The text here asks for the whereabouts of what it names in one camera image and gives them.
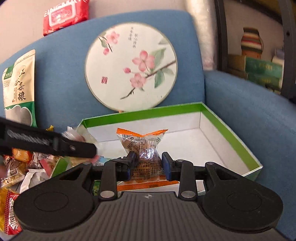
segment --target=box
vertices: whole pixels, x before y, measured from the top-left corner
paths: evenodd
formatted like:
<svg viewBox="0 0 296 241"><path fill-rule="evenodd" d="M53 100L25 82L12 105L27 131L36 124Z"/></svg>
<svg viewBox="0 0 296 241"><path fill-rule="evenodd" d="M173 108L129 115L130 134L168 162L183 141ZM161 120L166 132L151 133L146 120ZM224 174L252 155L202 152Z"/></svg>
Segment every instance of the box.
<svg viewBox="0 0 296 241"><path fill-rule="evenodd" d="M117 128L146 134L168 129L158 145L161 156L167 151L173 160L184 159L195 166L213 161L242 176L255 180L261 163L242 140L205 104L190 103L148 110L123 112L82 120L79 132L88 131L98 142L99 155L108 158L126 156L117 138ZM137 191L175 191L179 184ZM197 181L199 195L205 192Z"/></svg>

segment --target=black metal shelf frame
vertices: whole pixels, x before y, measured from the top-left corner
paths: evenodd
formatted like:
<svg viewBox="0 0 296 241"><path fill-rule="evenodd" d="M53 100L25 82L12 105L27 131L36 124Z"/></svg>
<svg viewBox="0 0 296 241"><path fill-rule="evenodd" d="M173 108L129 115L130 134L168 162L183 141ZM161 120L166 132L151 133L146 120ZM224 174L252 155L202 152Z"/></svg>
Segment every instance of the black metal shelf frame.
<svg viewBox="0 0 296 241"><path fill-rule="evenodd" d="M278 0L281 17L253 0L237 0L283 25L285 66L281 95L296 102L296 24L291 0ZM227 71L228 46L227 26L223 0L214 0L218 27L217 69Z"/></svg>

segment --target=wall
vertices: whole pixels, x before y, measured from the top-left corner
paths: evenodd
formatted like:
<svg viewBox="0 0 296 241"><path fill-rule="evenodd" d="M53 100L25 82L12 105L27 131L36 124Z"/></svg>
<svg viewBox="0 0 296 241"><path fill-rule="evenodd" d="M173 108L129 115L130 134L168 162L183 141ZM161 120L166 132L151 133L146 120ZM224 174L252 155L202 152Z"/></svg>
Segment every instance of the wall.
<svg viewBox="0 0 296 241"><path fill-rule="evenodd" d="M264 43L262 59L271 60L274 49L283 45L283 26L266 15L233 0L224 0L228 53L242 54L243 27L257 28Z"/></svg>
<svg viewBox="0 0 296 241"><path fill-rule="evenodd" d="M63 0L6 0L0 5L0 63L32 42L43 38L47 9ZM90 0L90 18L144 9L184 10L183 0Z"/></svg>

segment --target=ribbed black surface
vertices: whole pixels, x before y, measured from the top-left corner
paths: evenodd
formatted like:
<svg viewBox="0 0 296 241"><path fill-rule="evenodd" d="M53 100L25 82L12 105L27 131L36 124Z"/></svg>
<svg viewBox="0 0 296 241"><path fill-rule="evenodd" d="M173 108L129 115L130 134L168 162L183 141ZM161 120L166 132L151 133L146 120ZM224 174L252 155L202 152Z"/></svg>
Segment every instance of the ribbed black surface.
<svg viewBox="0 0 296 241"><path fill-rule="evenodd" d="M194 202L173 192L124 192L122 197L99 205L94 215L74 229L59 233L25 230L13 241L284 241L276 231L239 234L217 227Z"/></svg>

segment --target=pink flower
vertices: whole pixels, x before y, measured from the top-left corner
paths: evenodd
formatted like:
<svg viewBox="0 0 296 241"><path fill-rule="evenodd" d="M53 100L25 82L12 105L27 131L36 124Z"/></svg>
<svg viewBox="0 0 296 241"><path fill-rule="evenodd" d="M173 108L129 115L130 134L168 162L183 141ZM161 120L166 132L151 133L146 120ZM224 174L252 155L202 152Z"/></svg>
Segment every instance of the pink flower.
<svg viewBox="0 0 296 241"><path fill-rule="evenodd" d="M108 77L103 76L101 80L102 84L107 84L107 80L108 80Z"/></svg>
<svg viewBox="0 0 296 241"><path fill-rule="evenodd" d="M139 70L144 72L147 67L150 69L154 68L154 56L148 55L148 53L145 50L142 50L140 52L140 58L134 58L132 62L135 65L139 66Z"/></svg>
<svg viewBox="0 0 296 241"><path fill-rule="evenodd" d="M124 68L123 71L124 71L126 74L128 74L128 73L131 72L131 69L130 69L130 68Z"/></svg>
<svg viewBox="0 0 296 241"><path fill-rule="evenodd" d="M106 36L107 43L109 44L117 44L118 40L117 38L119 37L119 34L117 34L115 31L113 31L111 34L108 34Z"/></svg>
<svg viewBox="0 0 296 241"><path fill-rule="evenodd" d="M146 82L146 78L137 73L133 78L130 79L130 82L132 87L142 88Z"/></svg>
<svg viewBox="0 0 296 241"><path fill-rule="evenodd" d="M104 48L104 50L103 50L103 54L104 54L104 55L109 54L109 49L108 49L108 48Z"/></svg>

